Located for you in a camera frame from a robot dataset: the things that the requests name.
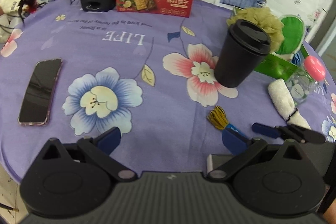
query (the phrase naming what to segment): pink lid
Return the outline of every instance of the pink lid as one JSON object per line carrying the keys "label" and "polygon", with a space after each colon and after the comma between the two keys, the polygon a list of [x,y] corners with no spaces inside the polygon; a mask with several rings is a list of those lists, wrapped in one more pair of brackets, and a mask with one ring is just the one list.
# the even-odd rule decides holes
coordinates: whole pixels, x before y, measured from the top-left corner
{"label": "pink lid", "polygon": [[304,60],[304,68],[316,81],[322,81],[326,76],[326,69],[315,56],[308,56]]}

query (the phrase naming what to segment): yellow bath sponge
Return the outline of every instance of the yellow bath sponge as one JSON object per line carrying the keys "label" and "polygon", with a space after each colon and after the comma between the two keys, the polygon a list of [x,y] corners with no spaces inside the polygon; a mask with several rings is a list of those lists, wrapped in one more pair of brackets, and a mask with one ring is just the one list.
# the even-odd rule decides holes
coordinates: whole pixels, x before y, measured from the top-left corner
{"label": "yellow bath sponge", "polygon": [[226,23],[230,26],[238,19],[248,20],[262,28],[271,38],[271,52],[276,52],[285,39],[282,34],[284,24],[276,16],[272,15],[268,7],[250,7],[239,10],[237,14],[229,18]]}

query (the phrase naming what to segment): black cup lid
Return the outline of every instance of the black cup lid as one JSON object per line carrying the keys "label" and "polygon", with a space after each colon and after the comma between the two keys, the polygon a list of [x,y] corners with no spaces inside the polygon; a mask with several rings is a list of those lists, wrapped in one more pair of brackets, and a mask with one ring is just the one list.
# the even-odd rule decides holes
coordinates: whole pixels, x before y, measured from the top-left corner
{"label": "black cup lid", "polygon": [[229,28],[230,34],[244,48],[257,55],[267,55],[270,51],[269,35],[256,24],[238,19]]}

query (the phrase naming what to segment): green sponge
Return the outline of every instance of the green sponge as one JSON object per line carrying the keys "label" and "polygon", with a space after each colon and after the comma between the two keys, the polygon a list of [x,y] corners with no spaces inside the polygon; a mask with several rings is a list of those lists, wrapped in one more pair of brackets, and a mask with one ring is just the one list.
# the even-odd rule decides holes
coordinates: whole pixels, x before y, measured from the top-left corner
{"label": "green sponge", "polygon": [[284,16],[281,22],[284,24],[282,34],[285,40],[276,53],[281,55],[295,54],[305,38],[305,24],[299,17],[294,15]]}

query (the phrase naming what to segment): green box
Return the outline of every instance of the green box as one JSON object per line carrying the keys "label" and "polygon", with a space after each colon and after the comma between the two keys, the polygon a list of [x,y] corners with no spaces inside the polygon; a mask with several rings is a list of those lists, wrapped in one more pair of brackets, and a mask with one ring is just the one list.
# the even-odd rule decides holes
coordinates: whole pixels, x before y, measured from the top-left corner
{"label": "green box", "polygon": [[[238,10],[242,9],[234,7],[232,10],[232,16],[235,16]],[[304,45],[301,46],[299,53],[301,54],[302,59],[305,59],[309,55]],[[298,66],[292,64],[291,62],[283,60],[274,54],[268,54],[265,57],[265,60],[262,61],[254,70],[275,79],[282,78],[286,81],[297,69]]]}

